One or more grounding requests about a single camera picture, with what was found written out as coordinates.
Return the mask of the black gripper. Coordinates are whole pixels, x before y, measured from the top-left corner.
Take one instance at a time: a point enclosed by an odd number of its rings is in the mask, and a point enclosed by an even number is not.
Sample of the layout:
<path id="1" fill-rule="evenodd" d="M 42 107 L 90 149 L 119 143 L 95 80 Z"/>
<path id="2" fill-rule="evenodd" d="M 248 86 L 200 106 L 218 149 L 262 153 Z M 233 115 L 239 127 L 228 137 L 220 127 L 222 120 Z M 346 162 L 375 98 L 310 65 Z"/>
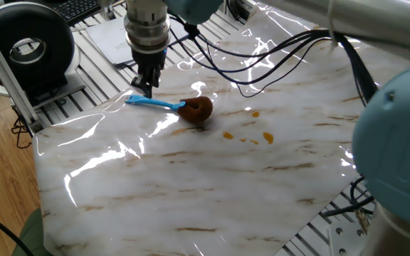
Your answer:
<path id="1" fill-rule="evenodd" d="M 132 79 L 131 86 L 144 88 L 144 96 L 152 98 L 152 89 L 159 87 L 159 77 L 161 70 L 164 69 L 167 50 L 157 53 L 141 53 L 132 50 L 132 57 L 138 66 L 138 75 Z"/>

